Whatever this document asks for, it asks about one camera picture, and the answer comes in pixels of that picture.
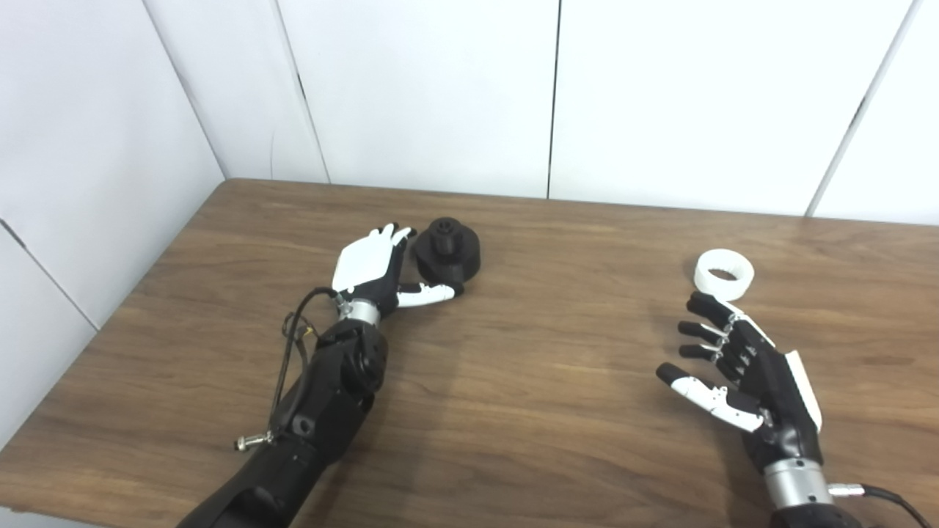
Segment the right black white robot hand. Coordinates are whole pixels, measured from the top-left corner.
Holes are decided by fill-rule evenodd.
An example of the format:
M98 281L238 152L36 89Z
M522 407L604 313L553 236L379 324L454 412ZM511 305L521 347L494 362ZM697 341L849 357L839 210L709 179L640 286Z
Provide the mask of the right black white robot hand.
M685 307L708 322L679 322L680 334L700 339L681 345L680 357L713 364L726 383L702 380L671 363L661 364L657 377L740 430L745 453L759 472L784 459L824 464L822 415L796 353L780 352L749 315L727 301L695 291Z

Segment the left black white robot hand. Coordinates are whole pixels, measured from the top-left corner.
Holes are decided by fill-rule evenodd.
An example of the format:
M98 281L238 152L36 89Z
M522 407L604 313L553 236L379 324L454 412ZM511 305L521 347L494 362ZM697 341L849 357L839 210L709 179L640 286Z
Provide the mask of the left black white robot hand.
M379 326L400 307L443 303L464 293L459 283L401 281L408 243L416 233L386 224L343 248L332 278L340 320Z

